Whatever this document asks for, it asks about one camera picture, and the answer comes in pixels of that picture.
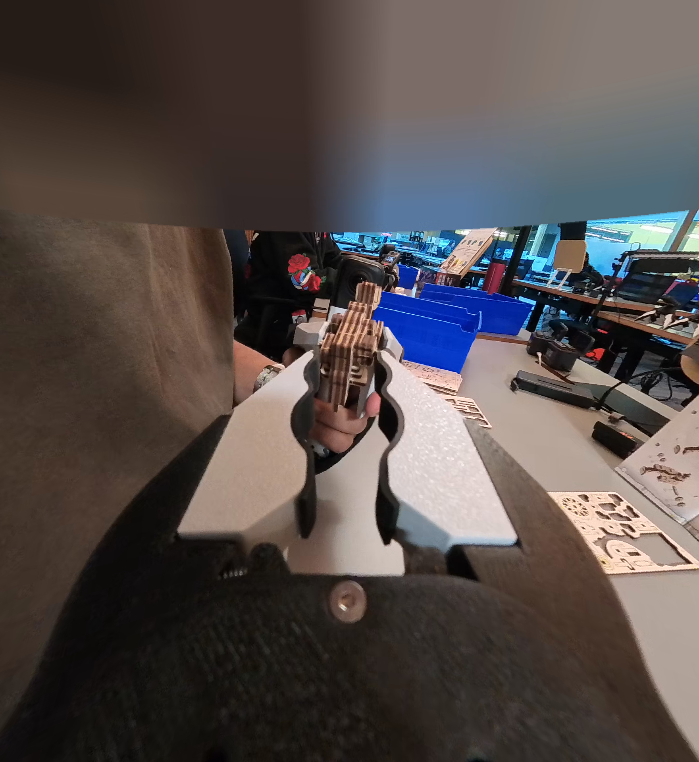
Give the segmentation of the black laptop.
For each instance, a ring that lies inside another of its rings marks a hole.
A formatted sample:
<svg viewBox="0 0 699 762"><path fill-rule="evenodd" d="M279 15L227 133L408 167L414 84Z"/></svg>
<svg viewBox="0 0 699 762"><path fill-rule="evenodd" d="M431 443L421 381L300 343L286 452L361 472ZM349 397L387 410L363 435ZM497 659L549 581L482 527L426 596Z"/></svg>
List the black laptop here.
<svg viewBox="0 0 699 762"><path fill-rule="evenodd" d="M626 253L624 277L612 291L621 300L657 303L678 275L699 273L698 252Z"/></svg>

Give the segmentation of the black device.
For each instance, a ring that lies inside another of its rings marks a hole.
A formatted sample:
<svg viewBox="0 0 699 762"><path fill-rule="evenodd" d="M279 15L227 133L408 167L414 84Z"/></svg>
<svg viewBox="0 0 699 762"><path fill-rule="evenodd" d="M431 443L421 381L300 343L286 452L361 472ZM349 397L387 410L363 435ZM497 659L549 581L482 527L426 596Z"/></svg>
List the black device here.
<svg viewBox="0 0 699 762"><path fill-rule="evenodd" d="M576 361L594 348L592 329L575 321L552 319L545 331L531 334L526 352L541 367L568 374Z"/></svg>

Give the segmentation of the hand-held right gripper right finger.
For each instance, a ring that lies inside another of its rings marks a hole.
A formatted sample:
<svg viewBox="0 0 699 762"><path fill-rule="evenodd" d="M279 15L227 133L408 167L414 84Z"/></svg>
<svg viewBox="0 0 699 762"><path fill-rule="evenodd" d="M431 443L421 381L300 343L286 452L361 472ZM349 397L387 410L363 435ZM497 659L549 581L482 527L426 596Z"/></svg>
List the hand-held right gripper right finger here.
<svg viewBox="0 0 699 762"><path fill-rule="evenodd" d="M470 435L442 397L382 351L376 523L385 544L514 546L518 536Z"/></svg>

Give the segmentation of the black long case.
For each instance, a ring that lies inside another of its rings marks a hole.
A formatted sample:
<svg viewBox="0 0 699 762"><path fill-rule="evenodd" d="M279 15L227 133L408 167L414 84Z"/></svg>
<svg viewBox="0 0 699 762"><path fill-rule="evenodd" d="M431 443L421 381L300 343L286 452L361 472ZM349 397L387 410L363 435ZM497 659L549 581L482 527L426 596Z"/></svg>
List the black long case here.
<svg viewBox="0 0 699 762"><path fill-rule="evenodd" d="M582 409L590 409L597 404L595 397L585 386L568 383L557 378L538 376L524 370L519 370L516 376L510 380L509 388L515 393L530 393Z"/></svg>

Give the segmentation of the wooden sheet with bar cutouts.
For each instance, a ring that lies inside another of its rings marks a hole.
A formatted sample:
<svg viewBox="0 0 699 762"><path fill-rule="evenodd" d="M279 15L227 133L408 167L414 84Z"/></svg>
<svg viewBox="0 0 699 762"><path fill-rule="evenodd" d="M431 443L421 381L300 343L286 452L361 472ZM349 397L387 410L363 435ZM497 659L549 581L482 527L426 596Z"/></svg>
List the wooden sheet with bar cutouts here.
<svg viewBox="0 0 699 762"><path fill-rule="evenodd" d="M475 421L482 428L491 429L493 427L472 398L458 395L442 395L441 398L464 419Z"/></svg>

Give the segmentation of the person's left forearm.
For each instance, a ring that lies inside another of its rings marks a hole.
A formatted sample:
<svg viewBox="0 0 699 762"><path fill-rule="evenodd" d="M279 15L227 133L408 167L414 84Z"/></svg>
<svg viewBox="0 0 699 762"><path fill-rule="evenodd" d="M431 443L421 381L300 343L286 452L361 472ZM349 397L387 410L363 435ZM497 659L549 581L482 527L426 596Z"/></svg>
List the person's left forearm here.
<svg viewBox="0 0 699 762"><path fill-rule="evenodd" d="M284 369L283 364L270 360L237 340L233 341L233 406L245 402Z"/></svg>

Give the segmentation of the leaning wooden display board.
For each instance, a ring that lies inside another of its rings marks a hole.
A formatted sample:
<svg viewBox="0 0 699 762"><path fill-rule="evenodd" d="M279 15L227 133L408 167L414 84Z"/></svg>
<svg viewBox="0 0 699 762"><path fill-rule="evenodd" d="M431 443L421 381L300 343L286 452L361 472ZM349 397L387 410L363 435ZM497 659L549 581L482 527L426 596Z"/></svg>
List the leaning wooden display board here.
<svg viewBox="0 0 699 762"><path fill-rule="evenodd" d="M462 278L493 243L497 228L469 229L445 259L438 275Z"/></svg>

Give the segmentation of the wooden sheet with large cutout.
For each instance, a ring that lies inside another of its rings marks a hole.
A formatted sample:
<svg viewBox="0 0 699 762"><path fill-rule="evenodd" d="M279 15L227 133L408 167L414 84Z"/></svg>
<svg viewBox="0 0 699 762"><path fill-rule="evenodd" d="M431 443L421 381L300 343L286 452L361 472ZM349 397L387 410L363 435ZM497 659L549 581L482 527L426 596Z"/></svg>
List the wooden sheet with large cutout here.
<svg viewBox="0 0 699 762"><path fill-rule="evenodd" d="M548 493L610 576L699 571L699 561L613 491Z"/></svg>

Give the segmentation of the person's olive shirt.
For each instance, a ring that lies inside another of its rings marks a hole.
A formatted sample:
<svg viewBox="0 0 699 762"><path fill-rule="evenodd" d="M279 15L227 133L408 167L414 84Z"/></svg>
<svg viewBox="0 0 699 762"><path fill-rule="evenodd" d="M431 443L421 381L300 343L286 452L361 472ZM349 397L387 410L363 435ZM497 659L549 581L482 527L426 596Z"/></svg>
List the person's olive shirt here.
<svg viewBox="0 0 699 762"><path fill-rule="evenodd" d="M79 573L233 404L220 229L0 210L0 728Z"/></svg>

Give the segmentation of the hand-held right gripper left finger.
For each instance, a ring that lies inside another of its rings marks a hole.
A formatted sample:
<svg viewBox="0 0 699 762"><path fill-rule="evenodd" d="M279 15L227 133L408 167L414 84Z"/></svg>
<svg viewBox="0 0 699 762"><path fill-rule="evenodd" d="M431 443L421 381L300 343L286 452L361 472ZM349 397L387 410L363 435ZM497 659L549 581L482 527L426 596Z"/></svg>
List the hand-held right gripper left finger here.
<svg viewBox="0 0 699 762"><path fill-rule="evenodd" d="M307 538L316 521L310 430L320 383L302 355L230 416L178 526L183 539Z"/></svg>

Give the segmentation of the wooden motorcycle model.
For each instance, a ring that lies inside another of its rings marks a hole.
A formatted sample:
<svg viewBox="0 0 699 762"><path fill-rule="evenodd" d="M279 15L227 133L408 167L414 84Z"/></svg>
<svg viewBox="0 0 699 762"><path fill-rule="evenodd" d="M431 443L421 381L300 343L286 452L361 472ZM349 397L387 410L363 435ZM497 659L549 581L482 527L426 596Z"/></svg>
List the wooden motorcycle model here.
<svg viewBox="0 0 699 762"><path fill-rule="evenodd" d="M360 283L343 313L333 315L324 332L319 352L320 385L317 398L336 411L356 405L365 415L368 396L374 391L379 350L383 345L383 323L375 321L374 310L381 301L382 287Z"/></svg>

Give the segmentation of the wooden table with devices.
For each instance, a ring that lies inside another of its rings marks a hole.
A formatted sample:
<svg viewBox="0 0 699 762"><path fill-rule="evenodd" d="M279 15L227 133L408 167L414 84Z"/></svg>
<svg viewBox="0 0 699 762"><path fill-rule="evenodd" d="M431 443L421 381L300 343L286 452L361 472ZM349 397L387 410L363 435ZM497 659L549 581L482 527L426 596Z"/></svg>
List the wooden table with devices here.
<svg viewBox="0 0 699 762"><path fill-rule="evenodd" d="M559 314L572 316L574 321L584 322L599 319L628 328L638 329L650 335L666 338L684 345L699 335L699 312L677 310L667 316L657 316L662 304L655 306L608 298L599 305L599 298L581 292L574 292L567 287L547 285L535 281L514 279L511 294L534 303L526 329L534 331L542 321L542 315L548 308Z"/></svg>

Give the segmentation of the blue plastic bin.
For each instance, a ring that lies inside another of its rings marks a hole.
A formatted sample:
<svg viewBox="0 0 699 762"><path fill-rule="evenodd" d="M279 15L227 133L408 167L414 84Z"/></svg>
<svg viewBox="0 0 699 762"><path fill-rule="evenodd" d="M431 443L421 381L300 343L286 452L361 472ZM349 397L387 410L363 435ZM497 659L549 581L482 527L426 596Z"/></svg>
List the blue plastic bin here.
<svg viewBox="0 0 699 762"><path fill-rule="evenodd" d="M374 318L388 328L412 363L460 373L481 329L481 312L382 292Z"/></svg>
<svg viewBox="0 0 699 762"><path fill-rule="evenodd" d="M528 302L499 293L434 283L424 285L419 297L466 309L472 316L480 314L480 332L508 337L518 336L533 309Z"/></svg>

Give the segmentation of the person's left hand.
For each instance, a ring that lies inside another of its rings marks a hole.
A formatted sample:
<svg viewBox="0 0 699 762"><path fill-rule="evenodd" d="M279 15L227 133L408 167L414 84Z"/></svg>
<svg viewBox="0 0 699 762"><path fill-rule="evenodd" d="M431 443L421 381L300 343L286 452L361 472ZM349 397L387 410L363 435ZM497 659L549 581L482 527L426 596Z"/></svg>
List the person's left hand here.
<svg viewBox="0 0 699 762"><path fill-rule="evenodd" d="M348 405L334 410L331 404L314 396L314 421L307 435L308 442L331 452L346 452L365 431L370 419L378 416L381 396L377 392L369 394L362 416L358 414L356 402L348 402Z"/></svg>

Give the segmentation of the grey desk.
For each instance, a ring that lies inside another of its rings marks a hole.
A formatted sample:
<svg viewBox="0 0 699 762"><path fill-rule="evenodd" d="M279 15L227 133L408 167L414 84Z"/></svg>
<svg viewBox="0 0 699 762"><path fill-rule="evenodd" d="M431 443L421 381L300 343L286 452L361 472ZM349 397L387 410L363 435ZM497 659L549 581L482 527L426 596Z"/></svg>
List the grey desk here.
<svg viewBox="0 0 699 762"><path fill-rule="evenodd" d="M699 542L614 471L621 461L591 438L596 416L508 385L516 373L546 372L523 345L477 338L460 372L459 395L486 415L489 433L546 491L611 490L699 561ZM610 578L660 695L699 757L699 570Z"/></svg>

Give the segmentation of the stack of wooden sheets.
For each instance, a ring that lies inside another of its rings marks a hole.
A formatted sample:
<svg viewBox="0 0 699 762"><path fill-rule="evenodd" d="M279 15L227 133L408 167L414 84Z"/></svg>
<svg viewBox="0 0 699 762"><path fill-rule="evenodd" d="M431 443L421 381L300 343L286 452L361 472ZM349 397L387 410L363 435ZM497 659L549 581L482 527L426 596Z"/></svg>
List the stack of wooden sheets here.
<svg viewBox="0 0 699 762"><path fill-rule="evenodd" d="M462 376L459 373L414 363L409 360L402 360L401 365L412 376L426 386L429 386L436 393L440 395L458 395L460 385L462 384Z"/></svg>

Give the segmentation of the small black box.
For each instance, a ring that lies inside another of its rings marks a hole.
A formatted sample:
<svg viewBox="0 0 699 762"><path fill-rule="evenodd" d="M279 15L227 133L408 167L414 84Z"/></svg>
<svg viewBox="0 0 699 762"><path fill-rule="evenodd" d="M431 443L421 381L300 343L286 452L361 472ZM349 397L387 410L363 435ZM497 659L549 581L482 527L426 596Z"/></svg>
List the small black box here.
<svg viewBox="0 0 699 762"><path fill-rule="evenodd" d="M638 437L603 421L597 421L594 424L592 440L601 444L621 460L626 460L643 445L643 441Z"/></svg>

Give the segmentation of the dark flat pad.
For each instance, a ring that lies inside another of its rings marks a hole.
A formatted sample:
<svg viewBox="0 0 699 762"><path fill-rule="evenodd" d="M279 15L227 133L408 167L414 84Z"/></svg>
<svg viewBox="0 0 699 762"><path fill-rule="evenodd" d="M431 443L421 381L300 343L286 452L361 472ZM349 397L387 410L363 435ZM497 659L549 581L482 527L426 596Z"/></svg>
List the dark flat pad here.
<svg viewBox="0 0 699 762"><path fill-rule="evenodd" d="M622 431L638 431L639 437L651 437L671 421L678 411L643 395L628 385L614 385L614 390L606 395L609 386L596 383L581 383L596 401L605 397L597 413L599 419Z"/></svg>

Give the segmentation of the small beige rounded board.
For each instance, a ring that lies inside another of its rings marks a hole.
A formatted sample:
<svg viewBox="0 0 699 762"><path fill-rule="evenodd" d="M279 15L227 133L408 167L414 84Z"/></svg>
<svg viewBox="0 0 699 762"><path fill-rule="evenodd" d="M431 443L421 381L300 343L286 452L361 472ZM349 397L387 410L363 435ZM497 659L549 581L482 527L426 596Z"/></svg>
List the small beige rounded board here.
<svg viewBox="0 0 699 762"><path fill-rule="evenodd" d="M579 273L586 262L585 239L559 239L554 250L554 270Z"/></svg>

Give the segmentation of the assembly instruction booklet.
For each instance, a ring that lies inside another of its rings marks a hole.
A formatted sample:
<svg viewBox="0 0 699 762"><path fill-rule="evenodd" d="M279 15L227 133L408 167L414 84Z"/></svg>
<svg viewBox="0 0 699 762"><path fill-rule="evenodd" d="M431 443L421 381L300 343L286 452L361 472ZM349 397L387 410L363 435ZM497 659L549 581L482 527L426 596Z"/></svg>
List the assembly instruction booklet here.
<svg viewBox="0 0 699 762"><path fill-rule="evenodd" d="M699 395L615 471L699 542Z"/></svg>

